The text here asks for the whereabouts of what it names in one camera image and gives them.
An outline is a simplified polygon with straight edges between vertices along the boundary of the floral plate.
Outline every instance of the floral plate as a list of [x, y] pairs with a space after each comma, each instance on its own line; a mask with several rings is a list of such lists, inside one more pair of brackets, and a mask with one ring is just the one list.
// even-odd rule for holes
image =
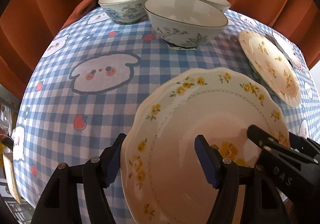
[[218, 191], [206, 181], [195, 137], [204, 135], [223, 157], [253, 167], [261, 150], [247, 138], [251, 124], [290, 147], [282, 111], [266, 89], [223, 67], [191, 69], [153, 92], [121, 149], [122, 186], [134, 220], [206, 223]]
[[240, 32], [239, 42], [273, 92], [289, 106], [297, 107], [301, 101], [299, 82], [283, 53], [267, 38], [252, 31]]

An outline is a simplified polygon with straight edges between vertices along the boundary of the screw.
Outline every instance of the screw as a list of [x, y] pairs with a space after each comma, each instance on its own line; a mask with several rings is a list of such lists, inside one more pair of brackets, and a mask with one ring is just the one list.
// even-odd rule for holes
[[269, 152], [271, 151], [271, 148], [268, 147], [268, 146], [264, 146], [263, 148], [264, 148], [265, 150], [269, 151]]
[[261, 165], [256, 165], [256, 168], [257, 168], [259, 171], [262, 171], [262, 170], [263, 170], [263, 166], [261, 166]]
[[58, 165], [58, 168], [59, 168], [59, 169], [64, 169], [66, 166], [67, 166], [66, 163], [60, 163], [60, 164]]
[[100, 157], [91, 158], [91, 163], [98, 163], [100, 161]]
[[231, 164], [232, 160], [229, 158], [223, 158], [222, 162], [225, 163], [226, 165], [229, 165], [229, 164]]

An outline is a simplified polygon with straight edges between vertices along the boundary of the tablecloth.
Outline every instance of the tablecloth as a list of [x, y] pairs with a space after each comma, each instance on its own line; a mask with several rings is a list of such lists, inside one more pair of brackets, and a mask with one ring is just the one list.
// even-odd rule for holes
[[[117, 24], [101, 8], [61, 30], [39, 61], [21, 103], [16, 129], [21, 134], [14, 141], [21, 195], [36, 206], [59, 163], [73, 166], [100, 155], [119, 133], [128, 134], [139, 104], [149, 94], [190, 68], [224, 66], [268, 88], [250, 67], [237, 35], [251, 30], [274, 42], [271, 33], [275, 31], [231, 10], [226, 16], [229, 25], [197, 50], [171, 50], [147, 18], [131, 25]], [[300, 105], [292, 108], [268, 90], [282, 109], [289, 131], [299, 134], [301, 128], [305, 136], [319, 142], [319, 94], [301, 51], [291, 45], [303, 67], [294, 67], [302, 94]], [[108, 76], [117, 70], [123, 74], [105, 84], [98, 70], [105, 70]], [[87, 92], [88, 87], [93, 88], [91, 83], [95, 89]], [[90, 223], [81, 185], [79, 188], [83, 222]], [[105, 191], [116, 223], [134, 223], [120, 173]]]

